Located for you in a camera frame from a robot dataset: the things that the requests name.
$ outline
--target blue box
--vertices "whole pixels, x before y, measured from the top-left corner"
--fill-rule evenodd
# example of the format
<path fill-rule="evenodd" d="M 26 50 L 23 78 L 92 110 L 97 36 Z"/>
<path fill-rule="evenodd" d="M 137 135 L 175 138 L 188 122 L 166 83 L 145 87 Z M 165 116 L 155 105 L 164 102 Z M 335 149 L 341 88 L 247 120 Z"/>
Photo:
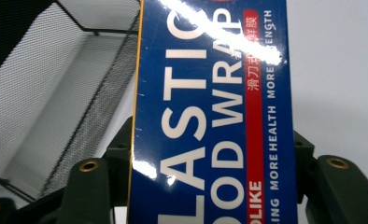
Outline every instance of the blue box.
<path fill-rule="evenodd" d="M 129 223 L 297 223 L 286 1 L 143 1 Z"/>

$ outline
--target white background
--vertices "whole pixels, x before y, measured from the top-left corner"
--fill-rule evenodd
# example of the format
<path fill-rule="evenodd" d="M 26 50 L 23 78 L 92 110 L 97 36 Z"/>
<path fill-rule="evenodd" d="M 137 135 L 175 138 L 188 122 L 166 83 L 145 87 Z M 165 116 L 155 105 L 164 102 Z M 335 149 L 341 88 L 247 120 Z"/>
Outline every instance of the white background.
<path fill-rule="evenodd" d="M 287 1 L 294 128 L 368 177 L 368 0 Z"/>

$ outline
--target wire mesh basket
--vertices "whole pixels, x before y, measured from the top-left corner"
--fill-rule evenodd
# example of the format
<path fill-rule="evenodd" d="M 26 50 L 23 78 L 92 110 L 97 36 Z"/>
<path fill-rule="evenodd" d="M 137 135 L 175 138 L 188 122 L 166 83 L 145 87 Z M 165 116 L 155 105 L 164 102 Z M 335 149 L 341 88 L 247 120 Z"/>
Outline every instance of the wire mesh basket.
<path fill-rule="evenodd" d="M 26 205 L 94 156 L 134 73 L 138 12 L 136 0 L 0 1 L 0 197 L 14 186 Z"/>

